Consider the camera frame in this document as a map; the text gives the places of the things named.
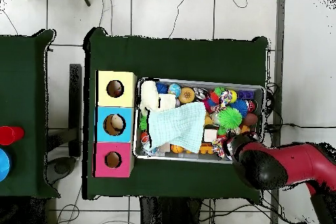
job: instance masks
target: towel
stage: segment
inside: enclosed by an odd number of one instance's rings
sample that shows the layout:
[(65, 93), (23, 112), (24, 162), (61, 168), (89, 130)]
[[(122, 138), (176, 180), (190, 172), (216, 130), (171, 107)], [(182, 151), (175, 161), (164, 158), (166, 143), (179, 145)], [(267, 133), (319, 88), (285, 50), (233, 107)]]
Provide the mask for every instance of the towel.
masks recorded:
[(147, 110), (161, 112), (173, 109), (175, 105), (175, 95), (159, 94), (154, 81), (148, 80), (141, 84), (141, 102), (139, 108), (143, 116), (147, 116)]
[(152, 150), (165, 143), (177, 145), (199, 152), (205, 118), (202, 102), (192, 102), (181, 107), (163, 112), (149, 112), (148, 134), (151, 143), (144, 145), (145, 150)]

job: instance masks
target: red cup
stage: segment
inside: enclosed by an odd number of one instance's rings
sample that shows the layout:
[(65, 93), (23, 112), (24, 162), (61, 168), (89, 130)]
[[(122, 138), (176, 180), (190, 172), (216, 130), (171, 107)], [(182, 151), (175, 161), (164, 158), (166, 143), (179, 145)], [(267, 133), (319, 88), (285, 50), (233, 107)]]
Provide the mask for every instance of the red cup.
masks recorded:
[(21, 127), (2, 126), (0, 127), (0, 145), (8, 146), (24, 136), (24, 129)]

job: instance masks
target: blue cup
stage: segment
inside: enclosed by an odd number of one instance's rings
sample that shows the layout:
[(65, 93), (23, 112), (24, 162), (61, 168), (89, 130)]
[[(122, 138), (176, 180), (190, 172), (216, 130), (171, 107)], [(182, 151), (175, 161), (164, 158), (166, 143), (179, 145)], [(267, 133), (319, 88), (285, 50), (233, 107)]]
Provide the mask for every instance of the blue cup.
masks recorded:
[(0, 149), (0, 181), (6, 179), (10, 168), (11, 162), (9, 160), (9, 156), (4, 150)]

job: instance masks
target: pink box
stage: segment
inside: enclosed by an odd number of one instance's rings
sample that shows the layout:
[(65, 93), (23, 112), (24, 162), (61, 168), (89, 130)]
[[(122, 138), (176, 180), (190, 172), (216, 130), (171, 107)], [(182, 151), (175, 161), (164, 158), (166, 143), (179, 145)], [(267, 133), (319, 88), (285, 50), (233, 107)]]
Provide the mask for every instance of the pink box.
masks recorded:
[[(105, 157), (110, 152), (121, 156), (121, 163), (117, 168), (110, 168), (105, 163)], [(134, 156), (131, 153), (131, 143), (97, 142), (96, 171), (94, 177), (128, 178), (134, 166)]]

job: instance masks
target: stacked boxes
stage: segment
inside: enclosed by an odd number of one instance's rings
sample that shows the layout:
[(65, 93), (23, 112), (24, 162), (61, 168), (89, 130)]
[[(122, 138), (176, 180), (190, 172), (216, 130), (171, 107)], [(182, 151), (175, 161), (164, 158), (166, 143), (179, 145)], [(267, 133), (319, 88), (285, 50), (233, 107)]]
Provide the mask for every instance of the stacked boxes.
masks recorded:
[(132, 72), (96, 72), (93, 177), (131, 174), (136, 82)]

